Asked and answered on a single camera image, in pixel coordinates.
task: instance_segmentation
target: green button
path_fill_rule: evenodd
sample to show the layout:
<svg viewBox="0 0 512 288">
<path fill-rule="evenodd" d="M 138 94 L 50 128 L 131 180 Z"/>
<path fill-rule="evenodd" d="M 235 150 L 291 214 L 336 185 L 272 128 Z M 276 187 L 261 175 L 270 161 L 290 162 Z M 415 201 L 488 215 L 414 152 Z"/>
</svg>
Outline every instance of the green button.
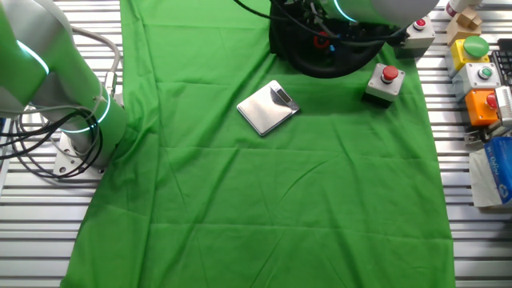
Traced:
<svg viewBox="0 0 512 288">
<path fill-rule="evenodd" d="M 482 58 L 489 53 L 489 43 L 479 36 L 470 36 L 464 41 L 464 50 L 471 57 Z"/>
<path fill-rule="evenodd" d="M 492 76 L 493 75 L 493 71 L 489 68 L 484 68 L 482 69 L 482 74 L 484 74 L 485 76 Z"/>
</svg>

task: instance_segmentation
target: green light ring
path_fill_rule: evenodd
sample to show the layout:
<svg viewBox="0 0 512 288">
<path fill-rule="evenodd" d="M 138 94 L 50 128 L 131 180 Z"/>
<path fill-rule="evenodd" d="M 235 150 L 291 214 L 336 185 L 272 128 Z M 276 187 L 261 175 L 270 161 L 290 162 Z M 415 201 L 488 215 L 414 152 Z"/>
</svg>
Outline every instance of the green light ring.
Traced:
<svg viewBox="0 0 512 288">
<path fill-rule="evenodd" d="M 103 113 L 103 115 L 98 120 L 98 124 L 101 123 L 103 121 L 103 119 L 105 119 L 106 115 L 109 113 L 109 109 L 110 109 L 110 96 L 107 96 L 107 103 L 106 103 L 105 113 Z M 91 125 L 91 126 L 89 126 L 87 128 L 84 128 L 82 130 L 68 131 L 68 130 L 61 129 L 61 131 L 62 132 L 66 132 L 66 133 L 82 133 L 82 132 L 89 131 L 90 128 L 94 128 L 95 126 L 96 126 L 96 124 Z"/>
<path fill-rule="evenodd" d="M 347 15 L 345 12 L 343 12 L 342 8 L 339 6 L 338 0 L 334 0 L 334 4 L 336 5 L 336 8 L 338 9 L 339 13 L 341 13 L 343 15 L 343 17 L 345 17 L 349 21 L 357 22 L 354 19 L 352 19 L 351 17 L 349 17 L 349 15 Z"/>
<path fill-rule="evenodd" d="M 42 68 L 45 70 L 46 72 L 46 75 L 48 75 L 50 73 L 50 68 L 48 67 L 48 65 L 44 62 L 44 60 L 41 59 L 41 57 L 39 57 L 39 55 L 37 53 L 35 53 L 31 48 L 29 48 L 27 45 L 23 44 L 21 41 L 19 40 L 16 40 L 18 42 L 18 46 L 20 46 L 20 48 L 22 48 L 25 52 L 27 52 L 28 54 L 30 54 L 30 56 L 32 56 L 32 58 L 36 59 L 39 64 L 41 64 Z"/>
</svg>

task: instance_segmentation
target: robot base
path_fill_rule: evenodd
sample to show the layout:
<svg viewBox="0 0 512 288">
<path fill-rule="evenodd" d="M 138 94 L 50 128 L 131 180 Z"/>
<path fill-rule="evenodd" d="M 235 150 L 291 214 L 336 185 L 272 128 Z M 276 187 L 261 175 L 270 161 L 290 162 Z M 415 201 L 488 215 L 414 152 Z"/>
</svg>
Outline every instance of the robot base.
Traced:
<svg viewBox="0 0 512 288">
<path fill-rule="evenodd" d="M 54 174 L 64 175 L 76 169 L 80 165 L 82 160 L 80 158 L 72 157 L 77 155 L 70 144 L 70 139 L 64 133 L 62 133 L 61 140 L 58 146 L 62 151 L 67 152 L 67 154 L 64 154 L 60 151 L 57 152 L 57 157 L 55 159 L 54 166 Z M 73 179 L 79 180 L 81 182 L 84 179 L 97 181 L 103 177 L 104 173 L 104 168 L 97 168 L 92 166 L 83 174 L 80 174 L 77 177 L 73 177 L 72 179 L 67 179 L 66 181 L 73 181 Z"/>
</svg>

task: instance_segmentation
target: cable bundle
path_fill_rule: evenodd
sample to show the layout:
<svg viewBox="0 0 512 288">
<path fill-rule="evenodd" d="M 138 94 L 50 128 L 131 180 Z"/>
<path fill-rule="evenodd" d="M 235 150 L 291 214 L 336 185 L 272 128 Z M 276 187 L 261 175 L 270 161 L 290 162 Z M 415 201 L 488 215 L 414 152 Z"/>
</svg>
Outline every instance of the cable bundle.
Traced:
<svg viewBox="0 0 512 288">
<path fill-rule="evenodd" d="M 82 173 L 84 173 L 89 167 L 94 163 L 100 153 L 102 152 L 103 148 L 103 134 L 101 132 L 101 129 L 99 127 L 98 121 L 96 117 L 91 113 L 91 111 L 83 109 L 83 108 L 77 108 L 73 107 L 75 109 L 75 112 L 68 114 L 64 118 L 58 120 L 54 123 L 46 123 L 41 129 L 34 130 L 34 131 L 27 131 L 23 127 L 22 123 L 22 115 L 20 115 L 15 120 L 11 121 L 8 132 L 7 133 L 0 133 L 0 136 L 6 137 L 6 143 L 0 144 L 0 147 L 7 147 L 11 146 L 13 153 L 8 155 L 0 156 L 0 160 L 10 159 L 10 158 L 17 158 L 20 163 L 31 173 L 42 177 L 42 178 L 54 178 L 54 179 L 63 179 L 63 178 L 72 178 L 75 176 L 78 176 Z M 41 110 L 32 110 L 32 111 L 26 111 L 24 114 L 33 114 L 37 113 Z M 87 125 L 89 126 L 89 133 L 91 138 L 91 148 L 88 149 L 88 151 L 85 153 L 85 156 L 82 159 L 82 162 L 72 171 L 69 173 L 63 174 L 63 175 L 57 175 L 53 174 L 49 171 L 46 171 L 44 168 L 37 163 L 37 161 L 30 156 L 30 152 L 34 151 L 38 147 L 40 147 L 44 142 L 46 142 L 48 139 L 51 138 L 51 135 L 57 131 L 58 128 L 60 128 L 62 125 L 64 125 L 66 122 L 71 120 L 74 117 L 82 117 L 84 120 L 86 120 Z M 40 136 L 45 135 L 41 140 L 37 141 L 36 144 L 33 146 L 27 148 L 24 141 L 27 140 L 30 137 L 33 136 Z M 18 150 L 16 147 L 17 144 L 20 144 L 22 147 L 22 150 Z M 96 154 L 93 156 L 94 147 L 98 144 L 98 149 L 96 151 Z M 22 156 L 27 156 L 28 159 L 36 165 L 37 168 L 39 168 L 41 171 L 33 170 L 31 169 L 25 161 L 23 161 Z"/>
</svg>

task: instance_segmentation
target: emergency stop button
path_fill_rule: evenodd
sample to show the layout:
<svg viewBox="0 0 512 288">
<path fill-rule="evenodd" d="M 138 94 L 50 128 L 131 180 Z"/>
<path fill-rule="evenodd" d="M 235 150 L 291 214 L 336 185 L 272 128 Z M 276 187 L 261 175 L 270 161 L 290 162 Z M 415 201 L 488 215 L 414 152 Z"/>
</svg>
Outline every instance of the emergency stop button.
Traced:
<svg viewBox="0 0 512 288">
<path fill-rule="evenodd" d="M 392 83 L 398 77 L 398 69 L 395 66 L 387 66 L 382 71 L 382 81 L 386 84 Z"/>
<path fill-rule="evenodd" d="M 423 19 L 419 19 L 415 23 L 413 23 L 413 27 L 418 31 L 422 31 L 423 29 L 425 29 L 425 26 L 426 26 L 426 21 Z"/>
<path fill-rule="evenodd" d="M 492 93 L 487 96 L 486 105 L 491 109 L 498 108 L 498 101 L 496 101 L 496 94 Z"/>
</svg>

